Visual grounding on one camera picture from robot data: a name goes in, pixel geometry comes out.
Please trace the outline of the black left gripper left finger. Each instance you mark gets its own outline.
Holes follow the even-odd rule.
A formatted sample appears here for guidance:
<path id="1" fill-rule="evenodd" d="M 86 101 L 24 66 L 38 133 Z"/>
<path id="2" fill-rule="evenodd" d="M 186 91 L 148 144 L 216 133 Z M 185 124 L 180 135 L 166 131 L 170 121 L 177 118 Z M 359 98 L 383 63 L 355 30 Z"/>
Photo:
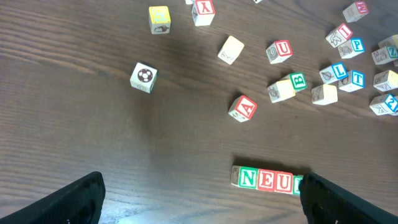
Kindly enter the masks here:
<path id="1" fill-rule="evenodd" d="M 1 224 L 97 224 L 105 198 L 100 172 L 94 171 L 35 203 L 1 218 Z"/>

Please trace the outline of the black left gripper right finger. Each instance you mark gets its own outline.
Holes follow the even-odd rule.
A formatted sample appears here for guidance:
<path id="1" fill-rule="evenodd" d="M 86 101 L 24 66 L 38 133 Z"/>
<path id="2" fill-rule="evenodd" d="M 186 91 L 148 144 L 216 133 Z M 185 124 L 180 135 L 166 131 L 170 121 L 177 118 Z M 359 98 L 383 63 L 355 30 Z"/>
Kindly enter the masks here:
<path id="1" fill-rule="evenodd" d="M 397 224 L 397 216 L 314 172 L 306 173 L 298 188 L 309 224 Z"/>

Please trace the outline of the red E wooden block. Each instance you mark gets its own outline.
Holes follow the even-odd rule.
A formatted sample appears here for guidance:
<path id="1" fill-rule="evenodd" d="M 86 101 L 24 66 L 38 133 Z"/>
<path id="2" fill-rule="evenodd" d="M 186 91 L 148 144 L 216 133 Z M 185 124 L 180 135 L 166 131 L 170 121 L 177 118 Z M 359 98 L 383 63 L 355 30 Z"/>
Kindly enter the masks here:
<path id="1" fill-rule="evenodd" d="M 259 169 L 257 175 L 257 189 L 260 191 L 273 192 L 275 190 L 275 171 Z"/>

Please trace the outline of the green N wooden block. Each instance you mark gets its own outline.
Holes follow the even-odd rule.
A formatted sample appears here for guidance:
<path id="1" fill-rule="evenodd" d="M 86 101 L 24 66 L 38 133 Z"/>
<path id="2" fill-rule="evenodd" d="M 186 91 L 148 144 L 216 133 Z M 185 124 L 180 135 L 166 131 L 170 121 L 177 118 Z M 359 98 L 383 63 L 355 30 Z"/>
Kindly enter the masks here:
<path id="1" fill-rule="evenodd" d="M 258 169 L 245 166 L 232 166 L 231 185 L 244 189 L 257 189 Z"/>

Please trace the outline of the yellow block mid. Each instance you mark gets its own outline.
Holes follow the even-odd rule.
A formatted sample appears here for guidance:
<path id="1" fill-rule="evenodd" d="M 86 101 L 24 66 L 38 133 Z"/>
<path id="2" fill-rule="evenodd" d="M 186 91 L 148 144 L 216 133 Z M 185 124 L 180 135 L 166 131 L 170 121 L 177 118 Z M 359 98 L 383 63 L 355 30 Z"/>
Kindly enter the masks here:
<path id="1" fill-rule="evenodd" d="M 397 88 L 398 74 L 392 70 L 378 73 L 374 76 L 373 87 L 385 92 Z"/>

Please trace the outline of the blue P wooden block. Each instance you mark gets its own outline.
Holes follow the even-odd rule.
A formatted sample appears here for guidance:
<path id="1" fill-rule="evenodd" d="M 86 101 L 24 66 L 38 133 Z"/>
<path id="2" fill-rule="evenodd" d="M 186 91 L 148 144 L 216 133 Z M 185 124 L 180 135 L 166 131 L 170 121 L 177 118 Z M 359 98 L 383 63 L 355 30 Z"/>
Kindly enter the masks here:
<path id="1" fill-rule="evenodd" d="M 365 46 L 362 38 L 351 38 L 338 46 L 338 51 L 342 59 L 353 58 L 365 52 Z"/>

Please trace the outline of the green R wooden block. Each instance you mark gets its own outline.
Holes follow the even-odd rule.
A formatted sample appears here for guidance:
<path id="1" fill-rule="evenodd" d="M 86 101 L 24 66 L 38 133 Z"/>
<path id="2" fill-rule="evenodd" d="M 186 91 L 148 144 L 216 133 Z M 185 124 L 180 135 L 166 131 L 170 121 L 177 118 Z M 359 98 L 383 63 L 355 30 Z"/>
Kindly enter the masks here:
<path id="1" fill-rule="evenodd" d="M 299 185 L 301 180 L 303 179 L 302 175 L 295 175 L 293 177 L 293 194 L 294 195 L 300 195 L 300 190 L 299 190 Z"/>

